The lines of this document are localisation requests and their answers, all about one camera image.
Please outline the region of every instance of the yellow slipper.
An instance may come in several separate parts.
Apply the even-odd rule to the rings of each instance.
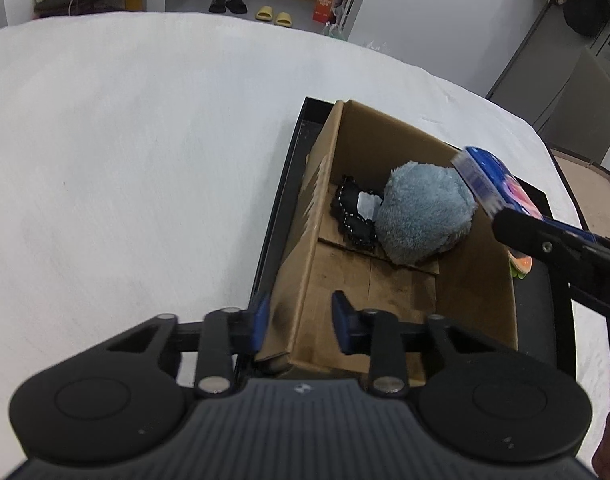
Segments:
[[[286,12],[279,12],[276,16],[276,25],[291,27],[291,16]]]
[[[261,22],[270,22],[272,20],[272,8],[269,5],[262,6],[258,12],[256,12],[256,20]]]

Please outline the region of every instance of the ribbed gray surface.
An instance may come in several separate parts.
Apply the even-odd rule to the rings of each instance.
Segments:
[[[139,459],[79,470],[32,460],[14,480],[325,480],[594,478],[567,458],[533,467],[482,465],[434,442],[401,402],[354,380],[250,380],[206,400],[171,441]],[[290,420],[289,424],[278,421]]]

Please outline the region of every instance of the blue package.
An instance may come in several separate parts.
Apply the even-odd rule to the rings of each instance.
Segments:
[[[451,160],[451,163],[489,218],[493,219],[496,213],[504,208],[511,208],[595,242],[595,237],[591,233],[541,215],[520,183],[492,153],[466,146]]]

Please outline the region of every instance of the orange box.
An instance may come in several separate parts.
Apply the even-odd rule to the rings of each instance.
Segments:
[[[315,22],[327,23],[332,14],[332,4],[334,0],[316,0],[314,15],[312,19]]]

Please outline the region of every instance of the white tablecloth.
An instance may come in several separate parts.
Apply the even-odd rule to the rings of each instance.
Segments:
[[[27,377],[156,313],[245,304],[306,96],[486,148],[579,224],[528,124],[366,48],[207,14],[0,30],[0,476],[22,459],[7,405]],[[610,359],[604,319],[574,316],[588,461]]]

